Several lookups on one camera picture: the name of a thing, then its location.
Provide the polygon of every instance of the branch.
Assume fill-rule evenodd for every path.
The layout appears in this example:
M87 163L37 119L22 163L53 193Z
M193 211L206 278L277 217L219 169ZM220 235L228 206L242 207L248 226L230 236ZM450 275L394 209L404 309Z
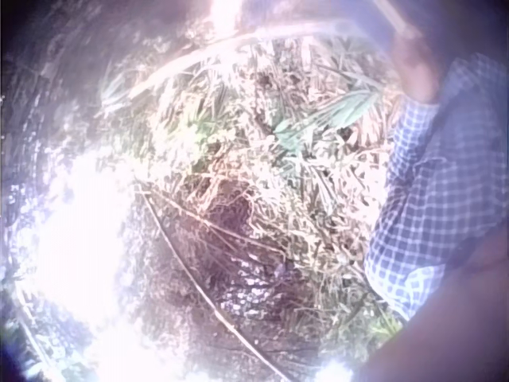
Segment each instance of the branch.
M227 229L225 229L225 228L223 228L223 227L221 227L221 226L219 226L217 224L212 223L210 220L204 219L203 217L201 217L199 215L196 215L195 213L193 213L191 211L188 211L187 209L185 209L184 207L179 205L177 202L175 202L174 200L170 199L169 197L163 195L162 193L159 193L158 191L156 191L155 193L159 197L161 197L165 201L167 201L175 209L178 209L179 211L185 213L187 216L190 216L193 219L198 220L200 223L202 223L203 225L206 225L209 228L214 228L217 231L220 231L220 232L225 233L225 234L227 234L229 236L235 237L236 239L242 240L242 241L244 241L244 242L246 242L248 244L252 244L252 245L254 245L256 247L260 247L260 248L266 249L267 251L272 251L272 252L279 253L280 255L283 255L283 256L286 257L285 252L283 252L280 249L271 247L270 245L266 245L266 244L260 243L257 240L251 239L250 237L245 237L245 236L239 235L238 233L229 231L229 230L227 230Z
M150 75L144 82L132 88L129 93L129 99L136 98L145 90L158 86L171 76L175 76L186 68L205 61L209 57L217 56L224 51L235 50L243 45L256 44L263 40L296 38L313 34L351 36L362 33L351 22L341 18L258 28L252 33L240 34L236 37L228 38L227 40L218 41L215 44L211 44L205 48L171 60L168 64Z
M155 208L150 203L148 197L145 193L141 193L143 195L143 199L145 200L145 203L147 205L147 208L150 210L150 213L152 214L153 221L156 223L157 227L159 228L159 232L161 233L163 239L165 240L166 244L168 244L168 248L170 251L175 255L177 258L177 261L184 269L186 275L189 277L189 280L191 280L192 284L196 288L196 290L200 293L201 297L205 300L205 302L213 309L214 315L216 318L223 323L223 325L226 326L226 328L233 333L239 341L246 346L261 362L263 362L265 365L267 365L269 368L272 369L276 374L278 374L281 378L288 381L294 381L295 379L286 371L282 369L281 366L274 363L273 360L271 360L261 349L258 348L254 344L253 341L247 339L247 337L240 331L239 328L237 328L236 324L233 322L233 320L228 316L226 312L224 312L222 309L216 306L210 296L208 295L207 291L205 290L204 286L198 280L191 272L187 264L185 263L182 255L178 252L178 250L173 246L173 243L171 239L166 234L165 230L162 227L162 224L157 217Z

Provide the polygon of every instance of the twig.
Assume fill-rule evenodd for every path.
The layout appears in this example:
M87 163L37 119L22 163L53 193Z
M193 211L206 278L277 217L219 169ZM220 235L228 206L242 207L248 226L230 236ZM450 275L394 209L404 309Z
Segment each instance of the twig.
M280 38L303 37L313 34L325 35L360 35L355 25L345 19L332 19L327 21L308 21L290 25L277 25L258 28L252 33L241 34L236 37L216 42L200 50L171 60L168 64L150 75L144 82L136 85L129 93L129 99L134 99L145 90L153 88L167 78L182 72L209 57L217 56L224 51L231 51L243 45L255 44L261 40L274 40Z
M17 307L17 320L21 324L21 327L23 328L23 331L25 332L25 335L27 339L29 340L29 343L32 345L33 350L41 360L45 364L45 371L48 374L47 376L50 376L52 380L55 380L56 382L65 382L65 378L60 373L60 370L55 365L51 357L44 351L42 346L39 344L39 341L36 339L35 336L32 335L32 331L30 330L30 327L32 325L29 325L27 321L31 321L30 316L25 312L24 306L22 303L17 299L13 298L13 303Z
M221 231L222 233L225 233L225 234L227 234L227 235L229 235L231 237L235 237L236 239L242 240L242 241L244 241L246 243L249 243L249 244L252 244L252 245L254 245L256 247L260 247L260 248L266 249L267 251L276 252L276 253L279 253L279 254L281 254L283 256L285 255L285 252L283 252L280 249L271 247L270 245L266 245L266 244L260 243L257 240L251 239L250 237L245 237L245 236L239 235L238 233L235 233L235 232L232 232L232 231L228 231L227 229L222 228L219 225L212 223L210 220L204 219L203 217L201 217L199 215L196 215L195 213L193 213L191 211L188 211L187 209L185 209L184 207L179 205L177 202L175 202L174 200L170 199L169 197L163 195L162 193L159 193L158 191L154 191L154 192L159 197L162 197L165 201L167 201L175 209L178 209L179 211L185 213L187 216L190 216L193 219L198 220L200 223L202 223L203 225L206 225L209 228L214 228L214 229L216 229L218 231Z
M182 258L182 255L178 252L178 250L173 246L173 243L171 239L166 235L162 224L157 217L157 214L155 212L155 208L150 203L148 197L145 195L145 193L142 193L143 199L145 200L145 203L147 205L147 208L150 210L150 213L152 214L153 220L156 223L157 227L159 228L159 232L161 233L163 239L165 240L166 244L168 244L168 248L170 251L175 255L177 258L177 261L184 269L186 275L191 280L193 286L196 288L196 290L200 293L201 297L205 300L205 302L214 310L214 315L217 317L217 319L226 326L226 328L233 333L239 341L246 346L261 362L263 362L265 365L267 365L269 368L272 369L276 374L278 374L281 378L288 381L294 381L295 379L286 371L282 369L281 366L277 365L272 361L261 349L258 348L254 344L253 341L247 339L246 335L243 334L239 328L237 328L237 325L233 322L231 317L224 312L222 309L216 306L216 304L212 301L210 296L208 295L207 291L205 290L204 286L201 284L200 280L198 280L191 272L187 264Z

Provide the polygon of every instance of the vegetation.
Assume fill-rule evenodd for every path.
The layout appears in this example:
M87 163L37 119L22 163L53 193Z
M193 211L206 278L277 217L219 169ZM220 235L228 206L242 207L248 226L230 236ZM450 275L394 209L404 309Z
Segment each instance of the vegetation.
M331 359L355 366L399 328L363 274L394 73L357 37L271 30L226 40L130 99L168 64L161 52L182 61L214 36L199 24L187 46L147 40L108 65L88 119L87 150L99 168L129 168L136 195L121 232L122 316L161 359L224 380L278 379L218 316L295 380ZM69 135L90 138L75 125Z

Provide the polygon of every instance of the ground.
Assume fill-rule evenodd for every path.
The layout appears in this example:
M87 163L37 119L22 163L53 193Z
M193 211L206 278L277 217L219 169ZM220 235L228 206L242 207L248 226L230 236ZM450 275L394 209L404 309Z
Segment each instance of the ground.
M220 316L313 380L398 329L362 268L390 65L316 18L214 45L200 4L43 4L2 57L2 338L30 375L278 380Z

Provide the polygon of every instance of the green leaf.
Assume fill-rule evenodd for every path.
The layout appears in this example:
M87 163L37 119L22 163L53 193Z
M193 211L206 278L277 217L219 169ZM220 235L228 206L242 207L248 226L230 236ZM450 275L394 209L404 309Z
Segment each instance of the green leaf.
M344 127L348 127L361 119L363 115L371 109L378 98L379 93L376 92L367 97L363 102L356 105L356 107L352 110L352 113L344 120Z

